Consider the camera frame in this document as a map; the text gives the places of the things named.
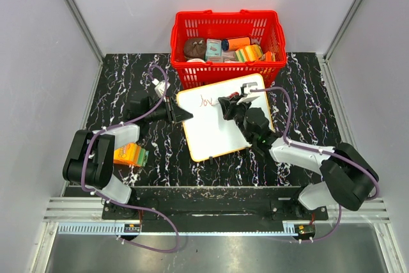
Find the red whiteboard marker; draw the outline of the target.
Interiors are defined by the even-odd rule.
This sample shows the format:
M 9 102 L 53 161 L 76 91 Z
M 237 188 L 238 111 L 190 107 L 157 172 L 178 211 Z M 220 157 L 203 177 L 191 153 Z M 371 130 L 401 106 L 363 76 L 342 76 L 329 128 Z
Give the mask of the red whiteboard marker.
M 219 105 L 221 102 L 236 102 L 239 98 L 241 98 L 241 95 L 238 92 L 234 92 L 228 96 L 218 97 L 213 106 Z

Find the yellow framed whiteboard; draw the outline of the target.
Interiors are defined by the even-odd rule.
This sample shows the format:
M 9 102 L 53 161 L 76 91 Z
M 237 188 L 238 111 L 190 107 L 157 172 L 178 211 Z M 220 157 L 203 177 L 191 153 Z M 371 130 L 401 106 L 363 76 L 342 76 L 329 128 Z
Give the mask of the yellow framed whiteboard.
M 190 157 L 201 162 L 249 147 L 236 123 L 225 120 L 219 97 L 240 93 L 243 84 L 255 82 L 258 89 L 265 83 L 259 74 L 246 75 L 235 79 L 180 91 L 176 95 L 178 106 L 193 117 L 183 122 Z

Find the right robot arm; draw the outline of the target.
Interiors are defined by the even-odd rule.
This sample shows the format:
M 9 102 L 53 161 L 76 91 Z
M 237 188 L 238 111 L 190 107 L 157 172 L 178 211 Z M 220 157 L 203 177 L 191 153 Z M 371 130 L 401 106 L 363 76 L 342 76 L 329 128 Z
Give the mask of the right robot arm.
M 378 192 L 379 176 L 352 145 L 319 147 L 295 142 L 274 132 L 263 110 L 252 107 L 243 96 L 235 93 L 218 102 L 223 118 L 236 124 L 262 159 L 298 166 L 322 177 L 322 182 L 306 185 L 293 196 L 290 209 L 297 219 L 328 205 L 357 211 L 371 192 Z

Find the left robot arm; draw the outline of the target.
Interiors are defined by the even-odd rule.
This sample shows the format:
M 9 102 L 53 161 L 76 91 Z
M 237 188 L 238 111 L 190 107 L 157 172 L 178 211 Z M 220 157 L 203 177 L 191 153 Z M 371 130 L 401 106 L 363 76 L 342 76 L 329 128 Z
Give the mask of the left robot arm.
M 131 219 L 137 215 L 139 205 L 131 199 L 132 189 L 113 175 L 114 151 L 142 140 L 153 122 L 175 124 L 191 118 L 193 114 L 179 107 L 173 98 L 157 101 L 151 97 L 131 98 L 125 104 L 125 123 L 103 129 L 101 134 L 90 130 L 75 133 L 63 166 L 63 178 L 116 202 L 117 213 Z

